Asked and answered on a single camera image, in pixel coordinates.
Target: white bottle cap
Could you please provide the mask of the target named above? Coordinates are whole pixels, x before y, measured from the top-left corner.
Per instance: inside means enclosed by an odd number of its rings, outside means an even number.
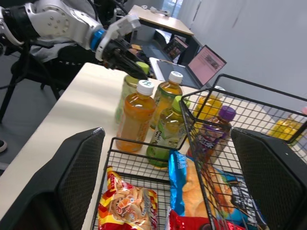
[[[224,88],[222,88],[221,86],[218,86],[218,85],[216,85],[214,88],[216,88],[216,89],[218,89],[218,90],[223,90],[223,91],[225,91]],[[221,92],[217,92],[217,91],[212,91],[211,94],[212,94],[213,96],[217,97],[218,99],[221,99],[221,98],[224,96],[224,94],[222,94]]]
[[[176,71],[172,71],[168,77],[168,79],[174,83],[181,83],[182,78],[183,78],[183,75]]]
[[[148,80],[141,80],[138,83],[136,91],[145,96],[151,96],[154,91],[154,84]]]

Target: purple bottle cap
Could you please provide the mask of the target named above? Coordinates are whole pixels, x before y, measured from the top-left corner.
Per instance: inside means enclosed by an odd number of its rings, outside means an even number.
[[[219,111],[219,117],[227,122],[232,121],[235,118],[235,116],[236,116],[236,111],[227,105],[223,105]]]

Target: robotic arm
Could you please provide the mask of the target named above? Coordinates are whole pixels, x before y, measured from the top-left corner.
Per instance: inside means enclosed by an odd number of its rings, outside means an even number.
[[[106,61],[138,79],[147,79],[138,60],[129,52],[122,37],[141,24],[136,15],[127,15],[109,26],[102,25],[86,13],[74,10],[61,0],[39,0],[8,9],[0,7],[0,42],[22,46],[40,37],[69,38],[84,49],[95,52],[95,58]]]

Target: blue snack bag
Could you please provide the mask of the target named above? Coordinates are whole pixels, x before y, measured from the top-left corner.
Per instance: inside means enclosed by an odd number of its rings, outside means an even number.
[[[180,216],[207,218],[208,214],[193,159],[171,150],[168,164],[171,208]],[[210,174],[210,179],[205,180],[203,177],[202,180],[214,217],[222,219],[220,216],[222,215],[223,219],[238,226],[247,225],[249,230],[267,229],[260,212],[255,211],[258,209],[248,194],[241,175],[223,172],[212,166],[208,166],[207,174]]]

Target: purple bottle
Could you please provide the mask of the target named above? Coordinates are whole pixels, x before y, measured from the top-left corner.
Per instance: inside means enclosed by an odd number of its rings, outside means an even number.
[[[218,116],[206,119],[206,121],[222,125],[222,127],[215,125],[203,124],[199,129],[196,140],[201,143],[202,154],[205,154],[205,161],[208,163],[215,163],[221,152],[227,146],[230,139],[230,122],[235,118],[236,111],[229,106],[222,106]],[[190,149],[187,155],[192,157]]]

